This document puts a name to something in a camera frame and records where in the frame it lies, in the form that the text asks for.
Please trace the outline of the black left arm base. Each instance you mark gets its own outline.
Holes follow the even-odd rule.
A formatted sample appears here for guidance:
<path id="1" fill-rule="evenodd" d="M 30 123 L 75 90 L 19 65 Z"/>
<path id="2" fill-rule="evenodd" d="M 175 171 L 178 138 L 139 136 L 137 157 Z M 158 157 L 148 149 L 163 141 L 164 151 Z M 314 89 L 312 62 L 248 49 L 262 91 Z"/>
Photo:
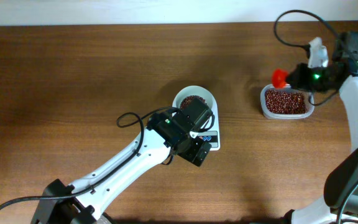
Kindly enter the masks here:
<path id="1" fill-rule="evenodd" d="M 54 180 L 44 189 L 42 196 L 69 195 L 74 187 Z M 92 216 L 94 208 L 82 206 L 76 198 L 59 200 L 41 200 L 32 217 L 31 224 L 93 224 L 97 220 Z"/>

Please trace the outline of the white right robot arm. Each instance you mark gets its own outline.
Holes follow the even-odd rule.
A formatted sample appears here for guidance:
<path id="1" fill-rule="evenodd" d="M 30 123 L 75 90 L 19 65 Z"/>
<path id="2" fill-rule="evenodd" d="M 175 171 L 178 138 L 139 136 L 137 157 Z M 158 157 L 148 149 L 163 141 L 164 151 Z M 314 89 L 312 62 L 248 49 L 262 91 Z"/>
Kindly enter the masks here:
<path id="1" fill-rule="evenodd" d="M 342 100 L 351 134 L 351 153 L 327 177 L 323 196 L 290 210 L 287 223 L 358 223 L 358 33 L 337 37 L 332 57 L 317 37 L 304 46 L 308 63 L 286 76 L 288 87 L 313 93 L 334 90 Z"/>

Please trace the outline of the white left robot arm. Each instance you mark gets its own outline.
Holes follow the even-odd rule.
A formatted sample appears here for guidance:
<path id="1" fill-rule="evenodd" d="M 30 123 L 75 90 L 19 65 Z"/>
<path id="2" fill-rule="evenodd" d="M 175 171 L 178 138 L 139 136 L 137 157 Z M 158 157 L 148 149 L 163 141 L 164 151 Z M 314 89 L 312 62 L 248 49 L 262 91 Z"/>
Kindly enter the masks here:
<path id="1" fill-rule="evenodd" d="M 211 108 L 195 98 L 185 109 L 154 112 L 139 135 L 98 169 L 71 183 L 76 201 L 99 220 L 110 203 L 142 174 L 172 156 L 201 166 L 211 144 L 197 136 L 214 120 Z"/>

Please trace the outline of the red plastic measuring scoop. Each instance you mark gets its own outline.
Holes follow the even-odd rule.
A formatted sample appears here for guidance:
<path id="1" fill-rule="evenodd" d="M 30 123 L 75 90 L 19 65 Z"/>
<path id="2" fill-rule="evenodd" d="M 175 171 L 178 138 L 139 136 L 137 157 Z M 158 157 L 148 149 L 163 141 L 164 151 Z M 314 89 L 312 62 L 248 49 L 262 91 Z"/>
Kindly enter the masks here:
<path id="1" fill-rule="evenodd" d="M 282 69 L 276 69 L 272 75 L 272 85 L 274 88 L 284 88 L 287 85 L 286 78 L 289 73 Z"/>

